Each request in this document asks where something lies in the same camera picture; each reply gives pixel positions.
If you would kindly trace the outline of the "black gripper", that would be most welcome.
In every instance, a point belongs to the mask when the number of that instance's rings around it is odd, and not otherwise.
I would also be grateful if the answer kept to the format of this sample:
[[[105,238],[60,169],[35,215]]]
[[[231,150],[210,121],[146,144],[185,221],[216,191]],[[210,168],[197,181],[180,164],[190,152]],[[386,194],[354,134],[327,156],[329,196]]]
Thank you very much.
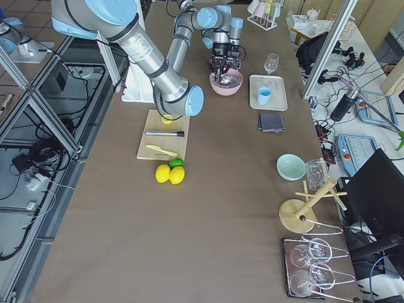
[[[241,62],[238,45],[214,42],[212,55],[207,60],[207,65],[211,73],[227,73],[229,69],[240,70]]]

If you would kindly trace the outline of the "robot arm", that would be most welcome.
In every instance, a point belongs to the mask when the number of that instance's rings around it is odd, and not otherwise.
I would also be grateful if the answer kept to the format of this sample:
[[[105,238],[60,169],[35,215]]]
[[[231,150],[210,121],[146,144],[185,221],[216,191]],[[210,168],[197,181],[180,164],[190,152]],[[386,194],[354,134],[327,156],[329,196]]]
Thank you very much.
[[[196,116],[204,104],[200,86],[190,85],[170,65],[139,23],[136,1],[52,1],[52,24],[62,34],[117,43],[155,84],[158,108],[170,115]]]
[[[178,1],[181,13],[174,19],[174,35],[167,55],[169,64],[180,71],[190,48],[194,32],[199,32],[205,47],[211,50],[206,63],[215,78],[220,79],[230,69],[239,70],[241,34],[244,20],[232,15],[229,5],[196,8],[191,1]]]

